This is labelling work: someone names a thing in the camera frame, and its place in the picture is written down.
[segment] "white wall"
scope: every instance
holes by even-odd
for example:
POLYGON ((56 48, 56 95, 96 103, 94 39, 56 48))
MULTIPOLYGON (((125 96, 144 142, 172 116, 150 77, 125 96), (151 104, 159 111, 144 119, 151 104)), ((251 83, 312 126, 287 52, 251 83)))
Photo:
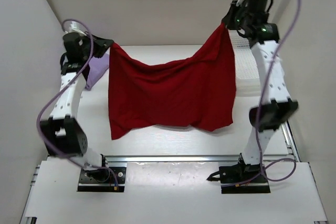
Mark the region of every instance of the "white wall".
MULTIPOLYGON (((293 1, 279 28, 287 29, 293 1)), ((326 214, 336 223, 336 0, 303 0, 302 14, 281 52, 286 82, 299 101, 290 121, 299 154, 309 161, 326 214)))
POLYGON ((208 38, 232 0, 50 1, 60 20, 76 17, 121 45, 188 45, 208 38))
POLYGON ((59 89, 62 32, 45 0, 0 0, 0 223, 18 224, 46 155, 35 119, 59 89))

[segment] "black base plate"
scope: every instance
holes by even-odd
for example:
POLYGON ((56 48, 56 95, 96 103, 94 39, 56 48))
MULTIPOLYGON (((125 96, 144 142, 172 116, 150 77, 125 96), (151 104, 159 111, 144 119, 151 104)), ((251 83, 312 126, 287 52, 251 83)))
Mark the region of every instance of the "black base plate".
POLYGON ((106 192, 106 193, 123 193, 125 191, 126 180, 126 167, 110 167, 117 176, 118 190, 114 187, 114 178, 108 179, 105 183, 98 182, 94 178, 90 178, 85 174, 87 171, 81 170, 78 180, 77 191, 94 191, 94 192, 106 192))
POLYGON ((257 175, 258 172, 245 172, 237 173, 232 166, 220 166, 220 184, 222 188, 222 194, 267 194, 270 193, 270 188, 268 180, 262 175, 259 175, 254 180, 248 184, 243 184, 240 186, 228 186, 226 184, 235 184, 241 181, 248 180, 253 176, 257 175))

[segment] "folded purple cloth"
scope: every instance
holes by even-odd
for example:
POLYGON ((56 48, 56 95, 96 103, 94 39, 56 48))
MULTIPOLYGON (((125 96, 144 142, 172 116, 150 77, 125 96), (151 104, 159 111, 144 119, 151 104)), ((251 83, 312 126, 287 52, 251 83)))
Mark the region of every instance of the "folded purple cloth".
POLYGON ((86 90, 91 90, 97 81, 104 75, 106 70, 109 69, 109 58, 110 56, 108 54, 104 54, 104 56, 101 58, 93 57, 90 60, 90 72, 85 86, 86 90))

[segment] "perforated plastic basket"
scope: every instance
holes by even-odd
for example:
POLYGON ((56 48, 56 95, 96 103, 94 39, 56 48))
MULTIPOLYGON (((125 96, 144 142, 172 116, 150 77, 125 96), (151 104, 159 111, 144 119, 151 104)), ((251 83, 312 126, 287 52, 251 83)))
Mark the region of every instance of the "perforated plastic basket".
POLYGON ((260 95, 258 68, 248 40, 241 38, 236 31, 230 31, 229 34, 235 52, 237 96, 258 96, 260 95))

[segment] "red fabric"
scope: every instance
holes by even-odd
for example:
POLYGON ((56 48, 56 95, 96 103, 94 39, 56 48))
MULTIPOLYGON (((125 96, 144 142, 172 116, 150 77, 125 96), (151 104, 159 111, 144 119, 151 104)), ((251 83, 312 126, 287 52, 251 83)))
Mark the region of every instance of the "red fabric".
POLYGON ((149 66, 118 44, 110 50, 109 118, 112 139, 154 124, 206 131, 232 124, 235 59, 221 24, 190 58, 149 66))

